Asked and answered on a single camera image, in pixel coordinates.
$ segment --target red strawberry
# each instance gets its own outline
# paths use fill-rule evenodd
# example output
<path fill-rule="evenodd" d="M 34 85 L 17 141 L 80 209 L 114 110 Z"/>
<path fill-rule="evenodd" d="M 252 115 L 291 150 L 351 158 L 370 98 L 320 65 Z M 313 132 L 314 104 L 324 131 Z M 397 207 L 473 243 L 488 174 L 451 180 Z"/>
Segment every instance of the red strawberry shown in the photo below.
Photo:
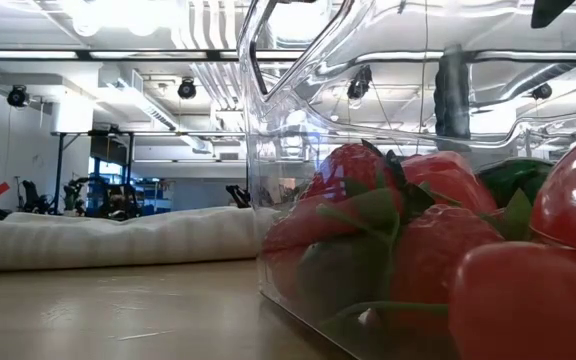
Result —
<path fill-rule="evenodd" d="M 377 175 L 381 172 L 386 186 L 394 189 L 392 170 L 383 157 L 362 144 L 345 144 L 335 149 L 321 164 L 301 199 L 324 195 L 332 202 L 347 198 L 345 179 L 352 179 L 369 190 L 377 188 Z"/>
<path fill-rule="evenodd" d="M 401 165 L 409 182 L 416 185 L 427 183 L 431 191 L 460 202 L 466 209 L 488 214 L 497 208 L 488 189 L 473 174 L 466 159 L 456 152 L 417 156 Z M 438 204 L 450 205 L 441 197 L 434 198 Z"/>
<path fill-rule="evenodd" d="M 457 274 L 450 331 L 463 360 L 576 360 L 576 251 L 486 245 Z"/>
<path fill-rule="evenodd" d="M 470 250 L 503 242 L 501 235 L 472 211 L 434 205 L 413 220 L 396 244 L 390 297 L 395 302 L 446 304 L 455 269 Z M 422 312 L 388 313 L 389 324 L 446 331 L 447 318 Z"/>
<path fill-rule="evenodd" d="M 335 209 L 349 218 L 358 219 L 372 228 L 379 229 L 392 227 L 392 217 L 371 213 L 368 218 L 358 209 L 366 208 L 366 203 L 375 199 L 395 197 L 396 194 L 392 190 L 379 189 L 336 204 L 323 195 L 299 201 L 288 216 L 270 228 L 261 246 L 262 259 L 270 269 L 277 291 L 289 302 L 296 303 L 297 266 L 308 246 L 334 239 L 340 235 L 360 232 L 357 227 L 338 218 L 319 214 L 318 207 L 326 206 Z"/>

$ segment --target green strawberry leaf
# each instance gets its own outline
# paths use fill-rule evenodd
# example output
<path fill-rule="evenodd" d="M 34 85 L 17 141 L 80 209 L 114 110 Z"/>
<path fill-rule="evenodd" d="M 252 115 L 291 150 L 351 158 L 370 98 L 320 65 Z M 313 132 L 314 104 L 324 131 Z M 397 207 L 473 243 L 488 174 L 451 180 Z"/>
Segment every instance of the green strawberry leaf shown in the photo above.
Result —
<path fill-rule="evenodd" d="M 386 176 L 381 169 L 377 169 L 377 189 L 386 188 Z"/>
<path fill-rule="evenodd" d="M 448 315 L 448 304 L 420 304 L 420 303 L 404 303 L 393 301 L 370 301 L 351 305 L 332 318 L 322 322 L 322 328 L 334 326 L 335 323 L 343 321 L 349 316 L 361 314 L 369 309 L 376 310 L 392 310 L 392 311 L 420 311 L 426 313 L 433 313 L 441 316 Z"/>
<path fill-rule="evenodd" d="M 317 215 L 327 216 L 329 218 L 333 218 L 333 219 L 336 219 L 338 221 L 344 222 L 348 225 L 352 225 L 352 226 L 356 227 L 357 229 L 363 230 L 366 233 L 374 236 L 375 238 L 380 239 L 381 241 L 383 241 L 386 244 L 388 244 L 390 242 L 390 239 L 385 237 L 381 232 L 374 230 L 373 228 L 371 228 L 369 225 L 365 224 L 360 219 L 355 219 L 352 216 L 347 215 L 343 211 L 339 211 L 332 206 L 328 206 L 326 204 L 319 204 L 319 205 L 317 205 L 317 209 L 315 211 L 317 212 Z"/>
<path fill-rule="evenodd" d="M 401 162 L 399 162 L 397 159 L 394 151 L 390 150 L 386 154 L 386 164 L 392 170 L 397 188 L 402 189 L 404 186 L 406 186 L 408 180 L 406 179 L 404 168 L 401 166 Z"/>
<path fill-rule="evenodd" d="M 521 189 L 524 191 L 531 204 L 535 203 L 537 193 L 539 193 L 539 190 L 541 190 L 541 187 L 544 185 L 544 182 L 546 182 L 547 177 L 548 174 L 537 174 L 535 177 L 526 181 L 521 186 Z"/>
<path fill-rule="evenodd" d="M 343 179 L 343 183 L 346 189 L 347 198 L 359 196 L 361 194 L 365 194 L 370 191 L 370 189 L 366 185 L 360 183 L 359 181 L 356 181 L 353 178 L 345 177 Z"/>
<path fill-rule="evenodd" d="M 435 199 L 422 187 L 413 183 L 408 183 L 403 188 L 404 194 L 404 223 L 409 223 L 412 219 L 420 216 L 429 207 L 435 205 Z"/>
<path fill-rule="evenodd" d="M 367 147 L 368 149 L 370 149 L 370 151 L 379 155 L 379 157 L 384 157 L 384 154 L 382 154 L 381 151 L 379 149 L 377 149 L 377 147 L 375 145 L 371 144 L 369 141 L 361 139 L 361 144 L 363 146 Z"/>
<path fill-rule="evenodd" d="M 503 236 L 504 228 L 499 220 L 488 214 L 479 214 L 479 218 L 490 224 L 490 226 L 495 228 L 495 230 L 497 230 L 497 232 Z"/>
<path fill-rule="evenodd" d="M 395 226 L 399 214 L 393 203 L 393 192 L 390 189 L 377 189 L 351 198 L 353 209 L 373 230 L 390 229 Z"/>
<path fill-rule="evenodd" d="M 430 194 L 433 198 L 439 198 L 439 199 L 446 201 L 448 204 L 450 204 L 452 206 L 461 207 L 461 203 L 459 201 L 454 200 L 454 199 L 452 199 L 446 195 L 440 194 L 438 192 L 432 191 L 430 189 L 430 184 L 427 181 L 424 181 L 421 184 L 419 184 L 419 187 L 422 188 L 424 191 L 426 191 L 428 194 Z"/>
<path fill-rule="evenodd" d="M 502 235 L 511 241 L 527 241 L 530 235 L 532 205 L 526 194 L 517 189 L 503 215 Z"/>
<path fill-rule="evenodd" d="M 310 245 L 296 274 L 302 309 L 322 319 L 357 302 L 388 299 L 381 285 L 389 258 L 386 246 L 366 233 Z"/>

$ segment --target ceiling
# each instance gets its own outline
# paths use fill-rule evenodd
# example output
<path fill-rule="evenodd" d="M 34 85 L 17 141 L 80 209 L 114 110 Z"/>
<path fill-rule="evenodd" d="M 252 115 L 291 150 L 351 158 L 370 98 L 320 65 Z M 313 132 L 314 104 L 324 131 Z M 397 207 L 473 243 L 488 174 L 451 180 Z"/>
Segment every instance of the ceiling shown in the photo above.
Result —
<path fill-rule="evenodd" d="M 114 4 L 111 10 L 94 8 L 95 3 L 103 1 Z M 318 71 L 343 65 L 362 54 L 443 51 L 451 44 L 460 44 L 466 51 L 576 50 L 576 3 L 542 30 L 530 29 L 532 2 L 526 0 L 364 0 L 356 4 L 372 4 L 364 21 L 348 30 L 338 46 L 331 46 L 325 61 L 317 62 L 318 67 L 304 74 L 295 88 L 304 105 L 339 124 L 434 131 L 437 62 L 371 64 L 373 83 L 357 103 L 347 96 L 356 66 L 332 74 L 321 75 Z M 320 14 L 323 21 L 299 8 L 308 5 L 278 5 L 269 20 L 273 27 L 265 28 L 259 37 L 259 49 L 305 49 L 326 20 L 339 10 L 341 1 L 330 1 L 330 5 L 327 12 Z M 248 6 L 247 0 L 0 0 L 0 49 L 234 49 Z M 294 6 L 297 10 L 289 12 Z M 82 17 L 85 11 L 81 9 L 89 11 L 88 16 Z M 292 18 L 286 22 L 277 15 L 278 11 Z M 276 81 L 290 65 L 264 64 L 262 71 Z M 501 99 L 508 84 L 522 76 L 534 76 L 544 67 L 508 61 L 471 66 L 471 104 Z M 11 85 L 5 81 L 10 74 L 57 74 L 95 101 L 96 122 L 115 123 L 130 130 L 165 129 L 131 98 L 109 86 L 116 79 L 102 80 L 106 78 L 104 74 L 111 73 L 134 85 L 133 72 L 143 80 L 140 92 L 179 128 L 241 131 L 236 122 L 221 121 L 218 115 L 220 111 L 241 111 L 243 107 L 238 64 L 234 63 L 0 61 L 0 88 Z M 184 77 L 193 77 L 197 85 L 193 99 L 182 100 L 177 95 Z M 485 111 L 473 111 L 471 131 L 505 134 L 523 117 L 576 112 L 576 67 L 547 82 L 553 89 L 547 100 L 534 100 L 526 91 L 499 104 L 473 107 L 472 110 Z"/>

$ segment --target ceiling light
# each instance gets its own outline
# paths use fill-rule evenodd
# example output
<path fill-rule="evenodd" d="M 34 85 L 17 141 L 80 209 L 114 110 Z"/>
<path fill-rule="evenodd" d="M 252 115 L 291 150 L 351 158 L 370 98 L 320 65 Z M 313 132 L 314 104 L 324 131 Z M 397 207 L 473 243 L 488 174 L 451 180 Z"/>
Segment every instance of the ceiling light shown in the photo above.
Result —
<path fill-rule="evenodd" d="M 309 43 L 328 25 L 331 14 L 330 0 L 279 3 L 268 19 L 268 29 L 281 41 Z"/>
<path fill-rule="evenodd" d="M 509 58 L 513 60 L 553 60 L 576 61 L 576 52 L 539 52 L 539 51 L 485 51 L 479 53 L 477 60 Z"/>
<path fill-rule="evenodd" d="M 152 137 L 159 137 L 159 136 L 177 136 L 174 132 L 136 132 L 134 133 L 135 136 L 152 136 Z"/>
<path fill-rule="evenodd" d="M 224 59 L 239 59 L 236 51 L 222 51 L 221 57 Z"/>
<path fill-rule="evenodd" d="M 143 59 L 143 60 L 174 60 L 174 59 L 197 59 L 205 60 L 207 58 L 205 51 L 91 51 L 90 56 L 93 59 L 103 60 L 124 60 L 124 59 Z"/>
<path fill-rule="evenodd" d="M 257 60 L 264 60 L 264 59 L 286 59 L 286 60 L 297 60 L 303 52 L 301 51 L 291 51 L 291 50 L 284 50 L 284 51 L 257 51 L 255 53 L 255 57 Z"/>
<path fill-rule="evenodd" d="M 0 59 L 77 59 L 74 51 L 0 50 Z"/>
<path fill-rule="evenodd" d="M 306 112 L 295 110 L 286 116 L 286 125 L 301 125 L 306 122 Z"/>
<path fill-rule="evenodd" d="M 192 136 L 223 136 L 223 137 L 245 137 L 246 134 L 242 132 L 227 132 L 227 131 L 182 131 L 179 134 L 192 135 Z"/>
<path fill-rule="evenodd" d="M 134 163 L 166 163 L 166 162 L 174 162 L 173 160 L 133 160 Z"/>
<path fill-rule="evenodd" d="M 72 18 L 73 28 L 84 37 L 95 35 L 101 27 L 127 28 L 137 36 L 151 35 L 160 24 L 168 26 L 176 11 L 167 2 L 148 0 L 61 0 Z"/>
<path fill-rule="evenodd" d="M 357 62 L 373 62 L 379 60 L 438 60 L 443 51 L 387 51 L 365 54 L 357 57 Z"/>

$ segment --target metal frame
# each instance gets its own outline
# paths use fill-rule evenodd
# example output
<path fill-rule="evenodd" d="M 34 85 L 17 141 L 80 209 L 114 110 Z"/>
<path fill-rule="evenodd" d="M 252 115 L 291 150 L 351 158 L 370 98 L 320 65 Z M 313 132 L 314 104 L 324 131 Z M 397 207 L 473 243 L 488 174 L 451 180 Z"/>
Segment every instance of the metal frame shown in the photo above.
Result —
<path fill-rule="evenodd" d="M 61 191 L 61 168 L 63 162 L 63 152 L 66 150 L 70 144 L 72 144 L 80 136 L 89 137 L 117 137 L 117 136 L 128 136 L 130 138 L 130 143 L 128 145 L 128 159 L 126 161 L 126 171 L 124 172 L 125 183 L 129 183 L 130 176 L 132 174 L 132 163 L 139 162 L 134 159 L 134 148 L 135 148 L 135 137 L 158 137 L 158 136 L 212 136 L 212 137 L 246 137 L 244 133 L 237 132 L 210 132 L 210 131 L 80 131 L 80 132 L 52 132 L 51 135 L 59 136 L 59 152 L 57 153 L 57 178 L 55 184 L 55 195 L 54 195 L 54 211 L 55 214 L 59 208 L 59 193 Z M 64 140 L 66 136 L 74 136 L 66 145 L 64 145 Z M 95 158 L 95 171 L 98 173 L 98 160 Z M 242 162 L 228 161 L 228 160 L 215 160 L 214 162 Z"/>
<path fill-rule="evenodd" d="M 89 136 L 89 137 L 112 137 L 112 136 L 129 136 L 130 137 L 130 145 L 128 146 L 128 159 L 126 161 L 126 171 L 125 176 L 128 181 L 130 181 L 130 175 L 132 172 L 132 162 L 133 162 L 133 148 L 135 146 L 135 133 L 132 131 L 123 132 L 123 131 L 99 131 L 99 130 L 91 130 L 88 132 L 53 132 L 52 135 L 59 136 L 59 151 L 57 153 L 57 176 L 55 182 L 55 195 L 54 195 L 54 213 L 57 214 L 59 210 L 59 194 L 61 192 L 61 168 L 63 163 L 64 157 L 64 150 L 66 150 L 75 140 L 77 140 L 80 136 Z M 74 136 L 72 140 L 70 140 L 64 146 L 64 140 L 66 136 Z M 95 173 L 98 176 L 99 174 L 99 159 L 95 158 Z"/>
<path fill-rule="evenodd" d="M 295 62 L 304 53 L 301 50 L 255 49 L 255 62 Z M 423 63 L 438 62 L 443 50 L 397 50 L 366 53 L 352 59 L 353 65 L 361 63 Z M 512 61 L 528 63 L 576 64 L 576 51 L 481 49 L 464 51 L 467 63 Z M 238 63 L 237 50 L 233 49 L 0 49 L 0 61 L 20 62 L 186 62 L 186 63 Z"/>
<path fill-rule="evenodd" d="M 300 50 L 260 50 L 260 62 L 293 62 Z M 0 61 L 238 63 L 235 49 L 0 49 Z"/>

